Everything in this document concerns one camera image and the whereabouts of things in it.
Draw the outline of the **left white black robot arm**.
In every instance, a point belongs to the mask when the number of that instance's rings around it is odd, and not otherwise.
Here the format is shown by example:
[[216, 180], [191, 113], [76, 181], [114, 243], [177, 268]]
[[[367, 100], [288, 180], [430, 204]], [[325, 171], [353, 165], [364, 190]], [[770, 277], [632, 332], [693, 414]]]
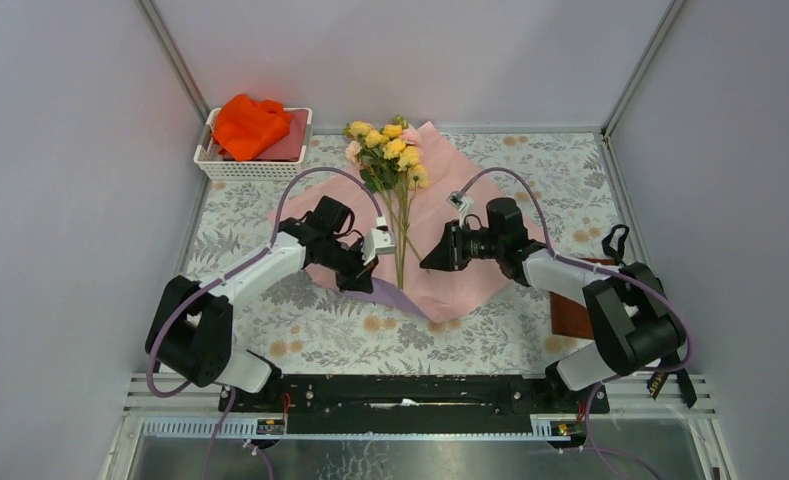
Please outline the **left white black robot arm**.
[[145, 340], [148, 365], [161, 363], [188, 385], [242, 390], [242, 398], [255, 410], [274, 407], [281, 388], [274, 379], [278, 369], [235, 343], [235, 316], [271, 286], [310, 265], [334, 272], [342, 291], [372, 292], [378, 257], [393, 241], [386, 218], [379, 215], [370, 230], [345, 244], [354, 219], [349, 207], [324, 196], [301, 217], [280, 221], [270, 242], [228, 272], [208, 281], [183, 275], [171, 279]]

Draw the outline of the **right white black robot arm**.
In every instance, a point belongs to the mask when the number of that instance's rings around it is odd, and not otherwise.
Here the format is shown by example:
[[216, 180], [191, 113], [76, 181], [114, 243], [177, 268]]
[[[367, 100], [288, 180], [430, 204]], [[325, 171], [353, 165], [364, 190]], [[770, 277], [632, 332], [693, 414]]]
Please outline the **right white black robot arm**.
[[445, 224], [438, 245], [421, 261], [422, 268], [462, 271], [474, 259], [493, 260], [506, 278], [586, 309], [592, 344], [546, 371], [551, 378], [543, 386], [543, 396], [553, 410], [567, 412], [582, 400], [584, 389], [645, 370], [654, 361], [660, 363], [660, 372], [682, 369], [678, 351], [686, 343], [686, 330], [647, 265], [616, 268], [564, 257], [530, 238], [521, 210], [508, 197], [487, 203], [488, 224], [478, 229], [467, 224], [470, 197], [454, 192], [448, 201], [459, 217]]

